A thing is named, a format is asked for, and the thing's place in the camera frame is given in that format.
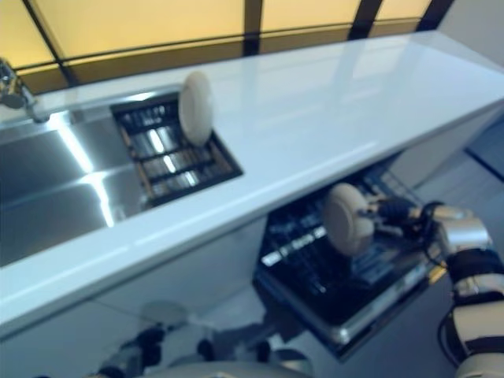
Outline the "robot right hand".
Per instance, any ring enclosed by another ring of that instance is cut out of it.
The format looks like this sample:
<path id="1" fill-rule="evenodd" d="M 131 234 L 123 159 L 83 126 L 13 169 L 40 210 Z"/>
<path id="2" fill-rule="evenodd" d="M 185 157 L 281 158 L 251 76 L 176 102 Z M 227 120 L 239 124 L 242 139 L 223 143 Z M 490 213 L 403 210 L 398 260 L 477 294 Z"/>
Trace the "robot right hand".
<path id="1" fill-rule="evenodd" d="M 372 220 L 379 228 L 400 229 L 404 236 L 413 238 L 419 230 L 421 207 L 406 198 L 371 197 L 358 216 Z"/>

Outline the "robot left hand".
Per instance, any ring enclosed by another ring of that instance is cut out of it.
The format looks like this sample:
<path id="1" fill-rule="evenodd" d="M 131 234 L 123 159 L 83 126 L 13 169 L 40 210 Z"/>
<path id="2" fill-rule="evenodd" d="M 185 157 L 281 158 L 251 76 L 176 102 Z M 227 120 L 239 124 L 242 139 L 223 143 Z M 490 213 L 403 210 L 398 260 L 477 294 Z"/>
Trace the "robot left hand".
<path id="1" fill-rule="evenodd" d="M 135 337 L 135 343 L 144 358 L 161 356 L 161 343 L 164 341 L 165 330 L 159 327 L 148 328 Z"/>

